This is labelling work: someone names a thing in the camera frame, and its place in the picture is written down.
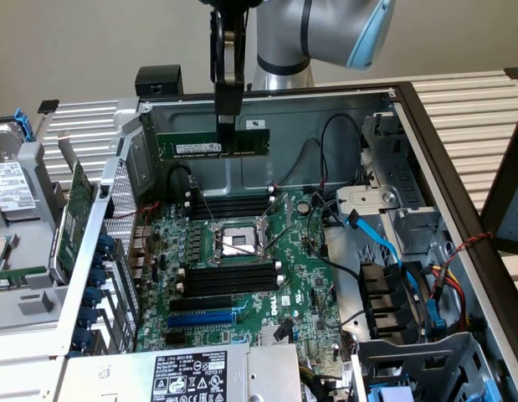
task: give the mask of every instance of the motherboard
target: motherboard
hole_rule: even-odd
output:
[[[183,205],[166,205],[137,228],[137,235],[152,232],[139,246],[146,263],[137,352],[291,342],[317,374],[341,373],[341,335],[319,318],[333,285],[331,268],[309,248],[321,243],[320,215],[308,236],[310,195],[294,191],[277,199],[262,217],[215,221],[190,220]],[[190,297],[219,309],[202,311]],[[323,319],[338,322],[335,297],[326,300]],[[280,339],[276,331],[287,323],[290,335]]]

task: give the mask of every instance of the robotic arm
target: robotic arm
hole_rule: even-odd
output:
[[[247,13],[257,9],[254,90],[312,86],[310,59],[364,70],[379,53],[395,0],[200,0],[210,4],[218,137],[230,140],[244,92]]]

